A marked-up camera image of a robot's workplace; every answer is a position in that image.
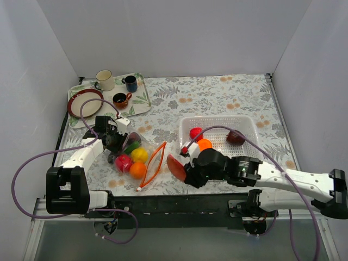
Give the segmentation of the fake dark purple fig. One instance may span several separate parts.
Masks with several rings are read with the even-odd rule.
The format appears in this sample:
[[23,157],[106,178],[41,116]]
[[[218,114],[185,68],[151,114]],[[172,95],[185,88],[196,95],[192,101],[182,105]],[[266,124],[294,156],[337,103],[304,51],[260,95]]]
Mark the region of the fake dark purple fig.
[[226,142],[233,146],[241,146],[244,144],[245,138],[238,130],[232,130],[227,134]]

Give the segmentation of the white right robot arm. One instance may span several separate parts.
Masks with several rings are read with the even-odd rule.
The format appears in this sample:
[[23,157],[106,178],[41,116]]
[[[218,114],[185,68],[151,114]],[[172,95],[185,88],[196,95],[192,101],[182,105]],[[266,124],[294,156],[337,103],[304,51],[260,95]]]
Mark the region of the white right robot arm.
[[245,207],[252,216],[309,207],[329,218],[347,219],[347,184],[342,170],[282,172],[257,158],[229,158],[213,148],[201,151],[183,147],[181,155],[190,159],[184,165],[184,182],[188,185],[200,188],[209,180],[218,180],[236,187],[250,187]]

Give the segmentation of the clear zip top bag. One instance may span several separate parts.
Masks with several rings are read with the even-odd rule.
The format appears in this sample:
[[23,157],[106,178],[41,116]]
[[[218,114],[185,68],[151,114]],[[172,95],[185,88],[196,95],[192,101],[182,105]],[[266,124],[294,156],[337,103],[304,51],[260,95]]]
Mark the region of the clear zip top bag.
[[118,174],[128,178],[133,190],[140,192],[159,174],[166,145],[167,142],[153,144],[133,130],[127,135],[121,150],[110,152],[107,161],[115,166]]

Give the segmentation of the fake green cucumber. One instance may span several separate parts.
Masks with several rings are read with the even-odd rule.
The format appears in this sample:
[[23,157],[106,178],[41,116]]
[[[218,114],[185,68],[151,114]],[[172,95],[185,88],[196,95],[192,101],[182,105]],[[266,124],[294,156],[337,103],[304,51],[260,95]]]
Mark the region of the fake green cucumber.
[[125,154],[129,155],[131,154],[135,149],[139,148],[141,144],[138,141],[135,141],[128,145],[125,150],[123,151]]

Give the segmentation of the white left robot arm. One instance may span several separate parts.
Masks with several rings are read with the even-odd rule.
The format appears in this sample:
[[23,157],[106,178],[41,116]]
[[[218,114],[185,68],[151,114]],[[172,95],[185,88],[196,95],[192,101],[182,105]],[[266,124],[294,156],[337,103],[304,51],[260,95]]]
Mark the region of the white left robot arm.
[[121,152],[128,139],[130,121],[121,117],[98,116],[95,125],[85,133],[82,145],[58,167],[46,173],[46,209],[50,214],[86,214],[97,209],[111,217],[116,205],[105,190],[90,190],[86,174],[96,158],[105,150]]

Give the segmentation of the fake orange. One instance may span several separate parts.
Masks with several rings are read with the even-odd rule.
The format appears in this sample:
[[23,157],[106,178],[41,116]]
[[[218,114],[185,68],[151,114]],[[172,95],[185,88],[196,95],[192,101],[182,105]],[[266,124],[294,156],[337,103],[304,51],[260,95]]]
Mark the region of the fake orange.
[[200,148],[200,151],[204,151],[206,149],[213,148],[213,144],[207,139],[200,139],[197,142],[197,144]]
[[143,179],[146,174],[146,165],[143,162],[134,162],[129,169],[129,175],[134,179]]

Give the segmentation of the fake watermelon slice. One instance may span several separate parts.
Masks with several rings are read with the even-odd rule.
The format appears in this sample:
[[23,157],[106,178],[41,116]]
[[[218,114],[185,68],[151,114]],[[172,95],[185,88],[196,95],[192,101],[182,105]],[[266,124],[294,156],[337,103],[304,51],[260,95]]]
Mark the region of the fake watermelon slice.
[[184,166],[175,159],[172,155],[168,155],[166,163],[171,174],[180,181],[185,181],[187,174],[185,172]]

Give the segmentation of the fake yellow lemon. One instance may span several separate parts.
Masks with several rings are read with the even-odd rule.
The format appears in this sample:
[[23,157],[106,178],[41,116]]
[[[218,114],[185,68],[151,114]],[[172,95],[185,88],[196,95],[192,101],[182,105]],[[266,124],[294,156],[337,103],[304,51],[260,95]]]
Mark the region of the fake yellow lemon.
[[146,163],[148,159],[148,153],[143,147],[139,147],[130,154],[130,157],[133,162]]

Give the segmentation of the fake red apple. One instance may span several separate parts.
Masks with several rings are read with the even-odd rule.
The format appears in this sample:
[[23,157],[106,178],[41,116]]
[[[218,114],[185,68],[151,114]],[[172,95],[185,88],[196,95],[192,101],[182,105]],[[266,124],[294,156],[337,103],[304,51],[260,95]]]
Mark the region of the fake red apple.
[[129,172],[132,165],[133,162],[128,155],[122,154],[115,159],[115,166],[122,173]]

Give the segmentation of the fake red strawberry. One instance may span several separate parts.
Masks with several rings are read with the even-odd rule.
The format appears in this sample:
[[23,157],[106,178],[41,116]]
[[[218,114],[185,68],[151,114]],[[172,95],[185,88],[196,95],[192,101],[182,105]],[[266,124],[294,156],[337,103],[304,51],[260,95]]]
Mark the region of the fake red strawberry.
[[200,127],[192,128],[189,132],[191,140],[199,141],[204,138],[202,134],[203,129]]

